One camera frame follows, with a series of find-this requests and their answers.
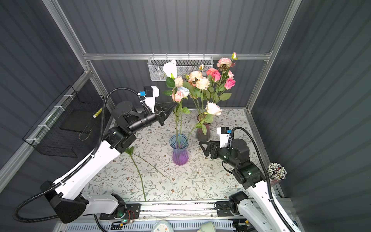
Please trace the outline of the blue purple glass vase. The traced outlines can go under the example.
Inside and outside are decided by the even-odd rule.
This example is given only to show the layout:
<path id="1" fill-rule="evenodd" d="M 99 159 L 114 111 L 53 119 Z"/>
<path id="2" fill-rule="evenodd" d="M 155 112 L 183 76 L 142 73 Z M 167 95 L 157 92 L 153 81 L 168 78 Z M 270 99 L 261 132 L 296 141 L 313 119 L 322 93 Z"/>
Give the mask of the blue purple glass vase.
<path id="1" fill-rule="evenodd" d="M 170 146 L 173 149 L 172 160 L 178 166 L 188 162 L 188 138 L 184 134 L 173 135 L 170 139 Z"/>

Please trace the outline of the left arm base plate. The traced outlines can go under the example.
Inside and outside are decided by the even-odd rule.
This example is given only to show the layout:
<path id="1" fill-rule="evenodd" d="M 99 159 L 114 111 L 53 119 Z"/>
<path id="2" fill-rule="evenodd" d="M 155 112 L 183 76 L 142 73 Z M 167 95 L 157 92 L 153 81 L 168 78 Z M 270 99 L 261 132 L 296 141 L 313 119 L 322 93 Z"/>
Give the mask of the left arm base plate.
<path id="1" fill-rule="evenodd" d="M 139 218 L 141 204 L 119 205 L 112 214 L 100 214 L 100 220 L 135 220 Z"/>

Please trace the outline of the beige spray rose stem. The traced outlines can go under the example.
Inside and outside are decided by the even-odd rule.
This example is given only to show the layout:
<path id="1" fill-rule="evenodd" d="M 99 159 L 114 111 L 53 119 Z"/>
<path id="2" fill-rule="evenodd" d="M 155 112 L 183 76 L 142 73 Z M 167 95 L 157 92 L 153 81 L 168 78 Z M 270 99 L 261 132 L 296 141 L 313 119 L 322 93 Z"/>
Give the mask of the beige spray rose stem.
<path id="1" fill-rule="evenodd" d="M 206 74 L 204 64 L 198 67 L 198 70 L 202 73 L 202 78 L 197 81 L 196 87 L 201 91 L 201 97 L 199 98 L 201 109 L 206 108 L 207 96 L 209 95 L 208 88 L 210 86 L 210 80 Z"/>

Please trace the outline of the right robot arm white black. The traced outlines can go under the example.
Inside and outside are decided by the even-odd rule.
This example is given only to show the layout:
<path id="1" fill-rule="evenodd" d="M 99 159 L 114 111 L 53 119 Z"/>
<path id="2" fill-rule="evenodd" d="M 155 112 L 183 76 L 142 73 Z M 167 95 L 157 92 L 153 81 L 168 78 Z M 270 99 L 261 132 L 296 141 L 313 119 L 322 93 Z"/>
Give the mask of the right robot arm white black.
<path id="1" fill-rule="evenodd" d="M 231 213 L 246 218 L 258 232 L 300 231 L 272 195 L 268 178 L 250 161 L 250 149 L 244 140 L 234 139 L 226 147 L 221 147 L 218 141 L 199 145 L 206 157 L 232 166 L 230 173 L 245 189 L 230 196 Z"/>

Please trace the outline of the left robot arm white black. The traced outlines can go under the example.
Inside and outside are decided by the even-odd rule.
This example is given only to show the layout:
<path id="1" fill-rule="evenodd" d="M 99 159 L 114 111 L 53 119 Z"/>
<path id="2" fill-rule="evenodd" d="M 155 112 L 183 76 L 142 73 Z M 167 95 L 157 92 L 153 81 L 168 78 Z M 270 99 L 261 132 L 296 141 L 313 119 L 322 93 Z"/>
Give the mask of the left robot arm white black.
<path id="1" fill-rule="evenodd" d="M 46 194 L 58 219 L 70 223 L 81 216 L 93 214 L 107 214 L 115 219 L 127 217 L 126 203 L 118 194 L 89 197 L 82 190 L 102 168 L 130 147 L 136 140 L 137 131 L 155 122 L 164 125 L 176 106 L 176 102 L 160 103 L 155 104 L 150 113 L 138 113 L 130 101 L 119 103 L 112 112 L 117 126 L 103 136 L 97 153 L 90 153 L 81 160 L 83 167 L 76 165 L 57 179 L 55 183 L 61 183 L 61 186 Z"/>

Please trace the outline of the peach spray rose stem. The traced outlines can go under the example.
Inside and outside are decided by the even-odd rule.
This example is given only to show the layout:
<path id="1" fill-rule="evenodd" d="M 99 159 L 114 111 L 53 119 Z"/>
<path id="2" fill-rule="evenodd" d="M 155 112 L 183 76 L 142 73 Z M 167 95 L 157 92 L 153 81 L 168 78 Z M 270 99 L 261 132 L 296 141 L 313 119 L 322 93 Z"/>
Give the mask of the peach spray rose stem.
<path id="1" fill-rule="evenodd" d="M 196 87 L 197 81 L 202 78 L 200 71 L 193 71 L 189 75 L 186 75 L 187 82 L 185 87 L 189 89 L 190 96 L 197 107 L 199 116 L 202 114 L 199 98 L 201 97 L 201 91 Z"/>

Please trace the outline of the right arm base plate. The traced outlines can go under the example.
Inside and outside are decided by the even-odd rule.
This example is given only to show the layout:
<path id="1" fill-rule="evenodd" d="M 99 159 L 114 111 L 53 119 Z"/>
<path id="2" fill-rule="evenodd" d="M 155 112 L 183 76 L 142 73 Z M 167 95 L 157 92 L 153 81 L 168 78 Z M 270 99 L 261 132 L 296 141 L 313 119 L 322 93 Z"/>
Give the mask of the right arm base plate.
<path id="1" fill-rule="evenodd" d="M 217 201 L 214 203 L 214 208 L 219 217 L 237 217 L 240 214 L 237 212 L 235 205 L 230 201 Z"/>

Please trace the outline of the light pink rose stem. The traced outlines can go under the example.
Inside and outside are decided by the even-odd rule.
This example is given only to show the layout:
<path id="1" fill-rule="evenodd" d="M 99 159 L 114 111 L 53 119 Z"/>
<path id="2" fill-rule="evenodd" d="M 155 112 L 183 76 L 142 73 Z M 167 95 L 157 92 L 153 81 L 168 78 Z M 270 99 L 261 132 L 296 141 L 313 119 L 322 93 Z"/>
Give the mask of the light pink rose stem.
<path id="1" fill-rule="evenodd" d="M 177 103 L 177 107 L 174 110 L 175 115 L 175 131 L 176 131 L 176 142 L 180 145 L 180 135 L 182 130 L 182 113 L 183 113 L 183 94 L 181 91 L 177 91 L 173 95 L 173 100 Z"/>

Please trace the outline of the cream peach rose stem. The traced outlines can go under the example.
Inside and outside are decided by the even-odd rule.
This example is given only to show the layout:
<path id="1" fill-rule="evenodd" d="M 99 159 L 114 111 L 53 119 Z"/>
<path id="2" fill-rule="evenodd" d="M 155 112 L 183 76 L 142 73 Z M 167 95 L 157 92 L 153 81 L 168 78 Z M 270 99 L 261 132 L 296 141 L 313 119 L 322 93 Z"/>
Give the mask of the cream peach rose stem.
<path id="1" fill-rule="evenodd" d="M 206 104 L 206 108 L 205 109 L 203 109 L 202 110 L 202 114 L 201 114 L 201 116 L 203 115 L 203 114 L 209 114 L 211 117 L 212 117 L 212 122 L 213 122 L 213 120 L 214 120 L 214 116 L 220 116 L 221 114 L 222 114 L 222 109 L 216 104 L 216 103 L 214 103 L 214 102 L 207 102 L 207 104 Z M 189 133 L 189 135 L 194 131 L 194 130 L 196 130 L 197 128 L 196 128 L 196 124 L 192 127 L 192 129 L 191 129 L 191 131 L 190 131 L 190 133 Z"/>

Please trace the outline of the hot pink rose stem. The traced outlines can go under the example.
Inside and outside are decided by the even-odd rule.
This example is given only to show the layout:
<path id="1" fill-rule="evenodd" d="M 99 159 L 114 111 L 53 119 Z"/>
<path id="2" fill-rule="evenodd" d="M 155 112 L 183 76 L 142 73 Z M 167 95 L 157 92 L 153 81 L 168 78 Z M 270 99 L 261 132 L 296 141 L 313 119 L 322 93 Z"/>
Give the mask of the hot pink rose stem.
<path id="1" fill-rule="evenodd" d="M 209 95 L 206 97 L 209 102 L 218 103 L 220 101 L 226 101 L 231 97 L 231 90 L 236 84 L 236 81 L 228 77 L 227 79 L 220 79 L 216 81 L 212 79 L 211 84 L 208 88 Z"/>

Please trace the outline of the pure white rose stem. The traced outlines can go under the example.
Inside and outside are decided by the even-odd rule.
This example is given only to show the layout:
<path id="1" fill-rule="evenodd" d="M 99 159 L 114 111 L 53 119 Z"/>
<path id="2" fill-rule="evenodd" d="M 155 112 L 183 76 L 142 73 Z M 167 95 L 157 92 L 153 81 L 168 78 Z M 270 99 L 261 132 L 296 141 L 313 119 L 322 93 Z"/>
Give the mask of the pure white rose stem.
<path id="1" fill-rule="evenodd" d="M 171 96 L 172 100 L 176 102 L 175 94 L 177 92 L 177 87 L 175 83 L 175 78 L 177 77 L 177 74 L 178 74 L 176 60 L 171 60 L 165 63 L 162 69 L 164 71 L 164 76 L 166 77 L 165 84 L 167 88 L 169 89 L 165 91 L 164 93 L 167 96 Z"/>

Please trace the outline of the magenta rose long stem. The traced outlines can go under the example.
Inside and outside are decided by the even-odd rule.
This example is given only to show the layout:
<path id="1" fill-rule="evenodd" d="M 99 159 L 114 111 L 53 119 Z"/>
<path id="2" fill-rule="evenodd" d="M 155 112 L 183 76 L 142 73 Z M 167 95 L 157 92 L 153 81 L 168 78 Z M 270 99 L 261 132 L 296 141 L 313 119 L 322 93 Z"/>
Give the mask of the magenta rose long stem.
<path id="1" fill-rule="evenodd" d="M 213 82 L 218 82 L 219 80 L 221 79 L 221 74 L 219 71 L 215 71 L 213 74 L 212 74 L 212 80 Z"/>

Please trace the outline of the salmon pink rose stem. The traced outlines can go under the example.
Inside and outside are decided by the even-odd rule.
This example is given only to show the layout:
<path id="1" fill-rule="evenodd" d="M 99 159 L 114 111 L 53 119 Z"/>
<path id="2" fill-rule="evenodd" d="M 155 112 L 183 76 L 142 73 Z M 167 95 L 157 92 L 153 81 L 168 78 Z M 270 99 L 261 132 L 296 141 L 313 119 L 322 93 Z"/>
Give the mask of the salmon pink rose stem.
<path id="1" fill-rule="evenodd" d="M 215 69 L 215 68 L 209 68 L 207 71 L 206 71 L 206 74 L 207 75 L 211 75 L 213 76 L 218 70 Z"/>

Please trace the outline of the pink grey glass vase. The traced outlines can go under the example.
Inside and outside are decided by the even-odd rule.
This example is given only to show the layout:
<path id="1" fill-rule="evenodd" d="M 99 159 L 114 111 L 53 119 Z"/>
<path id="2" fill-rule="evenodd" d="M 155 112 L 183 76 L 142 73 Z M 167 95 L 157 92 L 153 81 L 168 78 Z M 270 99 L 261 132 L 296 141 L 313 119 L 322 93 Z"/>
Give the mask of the pink grey glass vase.
<path id="1" fill-rule="evenodd" d="M 200 142 L 207 142 L 210 140 L 210 124 L 212 122 L 212 117 L 209 114 L 203 114 L 197 117 L 198 123 L 196 124 L 196 138 Z"/>

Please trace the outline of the cream white rose stem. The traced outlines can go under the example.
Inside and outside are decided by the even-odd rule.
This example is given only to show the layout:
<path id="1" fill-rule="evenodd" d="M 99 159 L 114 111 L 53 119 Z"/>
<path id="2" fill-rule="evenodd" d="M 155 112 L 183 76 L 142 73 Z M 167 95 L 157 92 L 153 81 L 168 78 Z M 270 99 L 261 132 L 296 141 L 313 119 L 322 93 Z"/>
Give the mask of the cream white rose stem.
<path id="1" fill-rule="evenodd" d="M 176 87 L 176 88 L 180 88 L 180 87 L 182 87 L 182 86 L 183 86 L 183 83 L 184 83 L 182 76 L 178 76 L 178 77 L 174 80 L 174 82 L 175 82 L 175 87 Z"/>

